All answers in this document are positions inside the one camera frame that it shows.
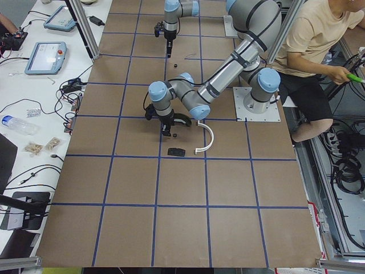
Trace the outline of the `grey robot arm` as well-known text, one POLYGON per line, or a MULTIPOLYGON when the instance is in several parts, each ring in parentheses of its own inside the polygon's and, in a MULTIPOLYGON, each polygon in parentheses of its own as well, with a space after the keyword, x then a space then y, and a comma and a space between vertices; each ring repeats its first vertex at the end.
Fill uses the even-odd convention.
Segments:
POLYGON ((253 113, 263 113, 279 88, 279 73, 260 64, 260 55, 272 47, 280 31, 278 4, 275 1, 227 1, 226 11, 232 17, 241 43, 206 82, 196 84, 185 72, 148 87, 146 96, 152 103, 145 108, 145 118, 157 117, 164 136, 170 136, 177 120, 190 126, 192 119, 205 119, 210 114, 210 104, 239 76, 252 88, 245 101, 249 104, 247 109, 253 113))
POLYGON ((179 19, 199 14, 197 1, 166 0, 164 3, 163 32, 166 39, 167 58, 171 57, 173 41, 177 36, 179 19))

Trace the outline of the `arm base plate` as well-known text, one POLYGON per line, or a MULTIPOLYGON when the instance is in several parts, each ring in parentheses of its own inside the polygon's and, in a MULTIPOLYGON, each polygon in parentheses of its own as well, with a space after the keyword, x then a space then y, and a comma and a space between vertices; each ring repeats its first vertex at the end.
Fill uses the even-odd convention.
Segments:
POLYGON ((228 38, 237 38, 237 31, 233 27, 233 19, 230 15, 223 16, 225 36, 228 38))
POLYGON ((233 87, 236 119, 240 122, 280 122, 275 95, 268 102, 257 102, 251 96, 251 87, 233 87))

